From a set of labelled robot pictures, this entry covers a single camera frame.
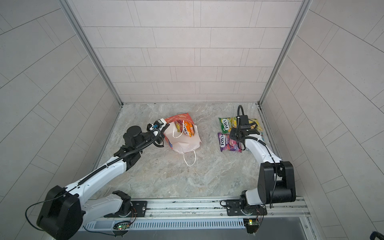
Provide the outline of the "yellow snack packet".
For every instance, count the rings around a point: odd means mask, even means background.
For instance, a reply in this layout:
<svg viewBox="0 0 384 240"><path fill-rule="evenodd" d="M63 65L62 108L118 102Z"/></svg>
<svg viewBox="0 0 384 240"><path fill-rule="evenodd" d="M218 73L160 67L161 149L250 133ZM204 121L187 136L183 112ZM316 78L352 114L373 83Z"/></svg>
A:
<svg viewBox="0 0 384 240"><path fill-rule="evenodd" d="M251 129L256 129L258 132L262 132L263 128L260 126L260 123L257 119L249 119L249 124Z"/></svg>

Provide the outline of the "green Fox's candy packet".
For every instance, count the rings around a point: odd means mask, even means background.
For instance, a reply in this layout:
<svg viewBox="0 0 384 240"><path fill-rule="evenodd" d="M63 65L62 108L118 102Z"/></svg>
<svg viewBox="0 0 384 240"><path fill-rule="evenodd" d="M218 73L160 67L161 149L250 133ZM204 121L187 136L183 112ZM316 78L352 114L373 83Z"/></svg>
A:
<svg viewBox="0 0 384 240"><path fill-rule="evenodd" d="M233 128L237 128L237 118L219 118L221 131L223 134L229 134Z"/></svg>

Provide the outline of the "purple Fox's berries packet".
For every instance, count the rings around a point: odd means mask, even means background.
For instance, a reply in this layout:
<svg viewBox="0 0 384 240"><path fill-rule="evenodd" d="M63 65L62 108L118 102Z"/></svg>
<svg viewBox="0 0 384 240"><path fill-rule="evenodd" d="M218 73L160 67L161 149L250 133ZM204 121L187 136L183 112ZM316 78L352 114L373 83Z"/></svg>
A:
<svg viewBox="0 0 384 240"><path fill-rule="evenodd" d="M219 145L221 152L223 151L231 151L241 153L242 149L240 145L230 138L229 134L218 133Z"/></svg>

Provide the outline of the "red paper gift bag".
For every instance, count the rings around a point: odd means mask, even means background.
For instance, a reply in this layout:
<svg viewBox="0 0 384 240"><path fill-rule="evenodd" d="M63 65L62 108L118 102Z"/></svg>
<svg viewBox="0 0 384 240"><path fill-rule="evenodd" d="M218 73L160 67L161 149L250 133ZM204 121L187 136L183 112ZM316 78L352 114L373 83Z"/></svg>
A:
<svg viewBox="0 0 384 240"><path fill-rule="evenodd" d="M192 123L195 128L195 135L189 137L183 133L179 133L175 126L175 121L177 120ZM188 167L192 167L197 160L196 150L200 147L202 142L197 125L194 123L189 113L175 115L166 118L165 121L169 124L169 127L164 132L167 143L173 151L183 155L183 160Z"/></svg>

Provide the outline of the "orange Fox's candy packet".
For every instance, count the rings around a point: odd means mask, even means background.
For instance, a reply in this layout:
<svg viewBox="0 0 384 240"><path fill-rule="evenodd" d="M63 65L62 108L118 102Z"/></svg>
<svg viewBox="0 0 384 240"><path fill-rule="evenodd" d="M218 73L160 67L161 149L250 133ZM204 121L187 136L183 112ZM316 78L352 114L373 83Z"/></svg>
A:
<svg viewBox="0 0 384 240"><path fill-rule="evenodd" d="M177 120L175 121L175 126L179 133L183 133L189 137L193 137L195 135L194 125L188 121Z"/></svg>

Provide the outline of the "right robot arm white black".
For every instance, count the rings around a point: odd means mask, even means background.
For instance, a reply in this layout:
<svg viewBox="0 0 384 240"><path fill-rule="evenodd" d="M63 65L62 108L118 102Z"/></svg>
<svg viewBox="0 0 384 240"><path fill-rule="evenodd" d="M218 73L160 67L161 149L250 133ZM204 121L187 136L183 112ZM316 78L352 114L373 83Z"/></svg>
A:
<svg viewBox="0 0 384 240"><path fill-rule="evenodd" d="M245 115L243 106L238 106L236 126L230 131L230 139L243 150L249 150L260 165L258 185L245 190L240 196L240 209L245 215L262 214L262 207L296 201L294 167L281 160L262 140L257 123Z"/></svg>

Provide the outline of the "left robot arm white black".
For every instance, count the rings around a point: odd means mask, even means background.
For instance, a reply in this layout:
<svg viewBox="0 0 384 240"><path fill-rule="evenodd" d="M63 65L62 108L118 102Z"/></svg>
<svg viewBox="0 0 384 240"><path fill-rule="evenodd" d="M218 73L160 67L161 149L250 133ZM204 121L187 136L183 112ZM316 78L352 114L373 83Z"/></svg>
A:
<svg viewBox="0 0 384 240"><path fill-rule="evenodd" d="M132 212L131 198L122 191L107 197L91 200L91 197L117 176L125 173L140 159L143 150L150 145L164 146L164 132L169 124L156 121L148 125L147 132L132 126L124 133L124 145L105 164L80 180L66 187L55 186L46 195L36 229L48 233L56 240L68 240L80 228L95 219L109 214L127 216Z"/></svg>

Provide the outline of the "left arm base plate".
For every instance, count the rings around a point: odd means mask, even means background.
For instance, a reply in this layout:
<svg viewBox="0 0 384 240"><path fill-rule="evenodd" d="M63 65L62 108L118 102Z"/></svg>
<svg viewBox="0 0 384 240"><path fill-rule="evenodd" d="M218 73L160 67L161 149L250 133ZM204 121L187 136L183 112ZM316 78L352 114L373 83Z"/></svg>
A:
<svg viewBox="0 0 384 240"><path fill-rule="evenodd" d="M141 218L146 214L147 205L147 201L130 201L129 204L123 203L116 213L105 215L104 218Z"/></svg>

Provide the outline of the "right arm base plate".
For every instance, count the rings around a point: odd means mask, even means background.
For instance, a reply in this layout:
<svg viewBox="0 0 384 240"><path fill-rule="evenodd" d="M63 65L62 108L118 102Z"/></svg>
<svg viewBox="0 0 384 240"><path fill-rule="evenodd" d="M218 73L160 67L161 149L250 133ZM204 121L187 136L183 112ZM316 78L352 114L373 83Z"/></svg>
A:
<svg viewBox="0 0 384 240"><path fill-rule="evenodd" d="M233 216L265 216L268 214L264 205L248 205L243 200L222 200L221 206L227 211L227 215Z"/></svg>

